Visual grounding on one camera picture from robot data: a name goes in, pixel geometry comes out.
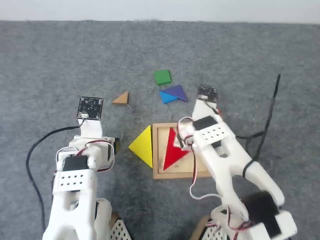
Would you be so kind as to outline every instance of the perforated base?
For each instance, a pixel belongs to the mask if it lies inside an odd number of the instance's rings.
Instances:
[[[124,221],[118,219],[111,229],[110,240],[132,240]]]
[[[228,240],[228,235],[216,226],[207,227],[201,240]]]

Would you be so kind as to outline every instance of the circuit board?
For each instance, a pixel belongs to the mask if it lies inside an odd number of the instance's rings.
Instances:
[[[100,97],[80,97],[76,117],[78,119],[100,120],[104,99]]]
[[[216,104],[218,103],[218,91],[214,87],[201,85],[198,88],[197,99]]]

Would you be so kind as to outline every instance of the red triangle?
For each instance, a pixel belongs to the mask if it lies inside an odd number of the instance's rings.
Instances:
[[[176,161],[181,159],[184,155],[189,153],[189,151],[182,151],[180,147],[174,146],[175,137],[176,137],[176,133],[175,133],[174,129],[172,127],[170,127],[163,170],[166,170],[168,167],[170,167]]]

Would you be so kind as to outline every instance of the blue triangle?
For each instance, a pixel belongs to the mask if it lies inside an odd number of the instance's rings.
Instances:
[[[167,94],[163,91],[160,91],[160,96],[161,96],[162,102],[164,104],[170,103],[170,102],[178,99],[176,96],[172,96],[172,95]]]

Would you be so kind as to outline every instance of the yellow triangle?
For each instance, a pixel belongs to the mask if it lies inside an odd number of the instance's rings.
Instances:
[[[150,168],[153,167],[150,125],[129,145],[129,149]]]
[[[123,94],[118,96],[115,100],[112,101],[113,104],[127,104],[128,103],[128,91],[125,91]]]

